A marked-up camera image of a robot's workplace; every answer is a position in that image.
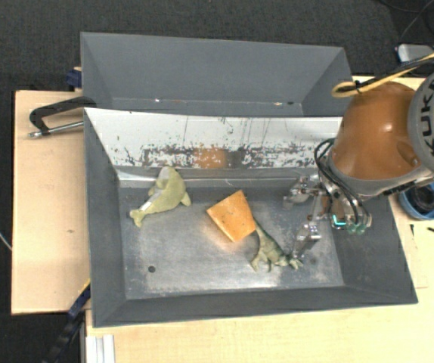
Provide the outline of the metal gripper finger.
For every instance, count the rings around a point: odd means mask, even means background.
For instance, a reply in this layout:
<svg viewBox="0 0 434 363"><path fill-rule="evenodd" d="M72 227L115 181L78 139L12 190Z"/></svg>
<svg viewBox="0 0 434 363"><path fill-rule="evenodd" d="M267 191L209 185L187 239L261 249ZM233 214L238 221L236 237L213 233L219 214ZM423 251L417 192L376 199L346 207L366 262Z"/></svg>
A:
<svg viewBox="0 0 434 363"><path fill-rule="evenodd" d="M310 250L321 238L322 236L316 222L302 224L296 233L291 253L292 257L299 259L305 251Z"/></svg>
<svg viewBox="0 0 434 363"><path fill-rule="evenodd" d="M304 203L309 198L315 197L318 192L318 178L316 176L301 175L291 185L289 191L283 197L283 207Z"/></svg>

